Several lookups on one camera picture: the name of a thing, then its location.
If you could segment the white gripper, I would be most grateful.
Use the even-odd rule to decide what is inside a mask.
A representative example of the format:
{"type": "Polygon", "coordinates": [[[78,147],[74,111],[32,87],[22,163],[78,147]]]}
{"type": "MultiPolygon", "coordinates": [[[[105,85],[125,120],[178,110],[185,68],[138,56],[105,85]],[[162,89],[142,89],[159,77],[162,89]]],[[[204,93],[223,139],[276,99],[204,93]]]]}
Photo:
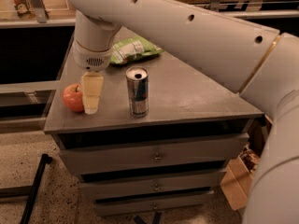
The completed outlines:
{"type": "MultiPolygon", "coordinates": [[[[90,51],[83,48],[77,41],[73,42],[73,56],[76,64],[86,71],[102,71],[110,64],[113,49],[90,51]]],[[[94,114],[98,110],[99,99],[104,78],[96,72],[86,72],[81,77],[82,102],[86,114],[94,114]]]]}

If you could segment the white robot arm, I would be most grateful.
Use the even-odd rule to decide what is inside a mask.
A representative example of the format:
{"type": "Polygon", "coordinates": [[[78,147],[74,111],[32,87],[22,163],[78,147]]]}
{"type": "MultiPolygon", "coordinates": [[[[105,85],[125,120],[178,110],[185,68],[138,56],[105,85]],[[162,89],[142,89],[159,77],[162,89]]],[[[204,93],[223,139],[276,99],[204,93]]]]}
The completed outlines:
{"type": "Polygon", "coordinates": [[[299,224],[299,38],[174,0],[68,0],[74,58],[108,66],[126,27],[262,110],[272,121],[242,224],[299,224]]]}

